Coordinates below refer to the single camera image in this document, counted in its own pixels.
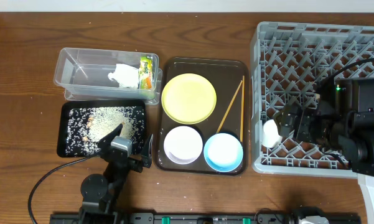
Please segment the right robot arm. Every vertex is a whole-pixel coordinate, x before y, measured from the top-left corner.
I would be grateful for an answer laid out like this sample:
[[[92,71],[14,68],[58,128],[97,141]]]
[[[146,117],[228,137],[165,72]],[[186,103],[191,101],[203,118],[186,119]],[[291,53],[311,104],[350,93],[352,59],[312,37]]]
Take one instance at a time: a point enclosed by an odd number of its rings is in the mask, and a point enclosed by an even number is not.
[[[374,78],[325,80],[317,108],[286,105],[273,115],[278,134],[340,151],[357,174],[374,223]]]

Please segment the green snack wrapper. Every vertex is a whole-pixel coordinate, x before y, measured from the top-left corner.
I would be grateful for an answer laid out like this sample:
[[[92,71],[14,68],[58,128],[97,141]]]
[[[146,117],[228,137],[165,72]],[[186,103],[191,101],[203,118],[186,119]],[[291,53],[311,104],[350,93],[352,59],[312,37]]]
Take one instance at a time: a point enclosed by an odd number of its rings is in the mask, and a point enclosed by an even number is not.
[[[148,56],[140,57],[139,64],[139,88],[151,89],[152,88],[152,58]]]

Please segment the blue bowl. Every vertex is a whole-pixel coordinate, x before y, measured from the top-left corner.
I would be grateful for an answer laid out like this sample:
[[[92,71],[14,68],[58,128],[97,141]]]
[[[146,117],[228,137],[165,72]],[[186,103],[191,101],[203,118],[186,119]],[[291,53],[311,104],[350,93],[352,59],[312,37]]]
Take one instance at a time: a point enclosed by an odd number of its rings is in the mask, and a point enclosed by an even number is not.
[[[203,147],[206,163],[217,172],[231,172],[242,163],[244,152],[241,142],[231,134],[211,136]]]

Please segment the white tissue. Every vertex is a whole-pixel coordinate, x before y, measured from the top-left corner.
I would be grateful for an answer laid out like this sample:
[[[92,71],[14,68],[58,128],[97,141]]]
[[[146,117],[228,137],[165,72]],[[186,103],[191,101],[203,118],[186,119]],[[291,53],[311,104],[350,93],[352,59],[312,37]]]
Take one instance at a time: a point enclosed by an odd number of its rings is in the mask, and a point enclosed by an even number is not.
[[[115,71],[108,74],[111,81],[116,81],[120,88],[137,89],[139,87],[139,70],[130,65],[118,63]]]

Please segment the white cup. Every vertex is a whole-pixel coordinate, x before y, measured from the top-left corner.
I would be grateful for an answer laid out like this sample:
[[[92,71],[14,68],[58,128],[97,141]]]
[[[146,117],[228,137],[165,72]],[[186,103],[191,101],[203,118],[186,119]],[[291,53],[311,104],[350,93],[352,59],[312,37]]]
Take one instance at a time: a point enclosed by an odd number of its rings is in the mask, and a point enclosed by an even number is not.
[[[278,133],[278,127],[273,119],[268,120],[263,125],[262,145],[264,147],[273,148],[279,145],[282,137]]]

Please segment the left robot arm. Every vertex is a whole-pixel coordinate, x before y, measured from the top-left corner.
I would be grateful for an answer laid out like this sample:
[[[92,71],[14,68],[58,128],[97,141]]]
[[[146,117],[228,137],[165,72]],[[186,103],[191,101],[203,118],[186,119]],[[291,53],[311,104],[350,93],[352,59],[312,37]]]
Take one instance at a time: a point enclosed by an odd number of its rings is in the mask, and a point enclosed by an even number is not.
[[[141,173],[152,164],[152,140],[149,136],[140,152],[141,158],[131,157],[133,144],[122,138],[120,124],[98,141],[100,158],[108,163],[103,174],[86,177],[80,187],[83,196],[78,223],[126,223],[128,216],[116,211],[117,199],[131,171]]]

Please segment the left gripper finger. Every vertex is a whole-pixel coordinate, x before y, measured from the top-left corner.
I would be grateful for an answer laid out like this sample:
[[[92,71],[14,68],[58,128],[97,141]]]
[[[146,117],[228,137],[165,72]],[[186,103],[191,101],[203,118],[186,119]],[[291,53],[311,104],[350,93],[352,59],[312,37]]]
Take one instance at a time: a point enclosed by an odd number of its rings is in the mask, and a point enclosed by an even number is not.
[[[111,131],[110,133],[108,133],[106,136],[104,136],[103,138],[101,138],[98,143],[97,143],[97,146],[99,148],[100,151],[105,151],[107,150],[110,146],[111,146],[111,142],[112,140],[116,137],[116,136],[119,136],[120,133],[121,133],[121,130],[123,128],[123,125],[122,124],[119,124],[113,131]]]
[[[141,151],[141,161],[146,168],[150,168],[152,165],[152,141],[153,135],[151,134],[144,143],[144,147]]]

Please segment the white bowl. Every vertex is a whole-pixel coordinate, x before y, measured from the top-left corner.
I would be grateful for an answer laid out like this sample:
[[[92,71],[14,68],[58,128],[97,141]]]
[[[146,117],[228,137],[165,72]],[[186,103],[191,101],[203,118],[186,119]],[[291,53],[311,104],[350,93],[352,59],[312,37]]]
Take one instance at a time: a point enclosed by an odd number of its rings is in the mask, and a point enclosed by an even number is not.
[[[194,162],[203,149],[203,140],[198,131],[190,126],[171,129],[164,138],[164,152],[168,159],[180,165]]]

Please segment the yellow plate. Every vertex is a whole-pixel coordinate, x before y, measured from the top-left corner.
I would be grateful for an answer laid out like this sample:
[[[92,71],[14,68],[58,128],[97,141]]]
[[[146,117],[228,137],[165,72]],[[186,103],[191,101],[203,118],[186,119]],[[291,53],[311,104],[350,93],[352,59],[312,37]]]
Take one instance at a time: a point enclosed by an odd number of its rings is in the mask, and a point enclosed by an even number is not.
[[[217,104],[214,86],[201,75],[184,73],[171,78],[163,89],[162,108],[180,124],[197,124],[207,119]]]

